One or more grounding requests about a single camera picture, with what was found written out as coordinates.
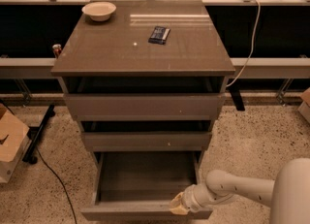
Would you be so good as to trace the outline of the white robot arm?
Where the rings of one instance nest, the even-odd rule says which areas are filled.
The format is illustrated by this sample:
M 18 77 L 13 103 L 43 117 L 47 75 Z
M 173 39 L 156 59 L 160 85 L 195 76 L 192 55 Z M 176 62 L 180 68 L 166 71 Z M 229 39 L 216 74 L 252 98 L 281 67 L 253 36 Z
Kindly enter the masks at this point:
M 286 163 L 275 180 L 212 170 L 204 182 L 177 194 L 170 202 L 170 212 L 200 212 L 211 205 L 226 204 L 236 195 L 269 207 L 269 224 L 310 224 L 310 159 Z

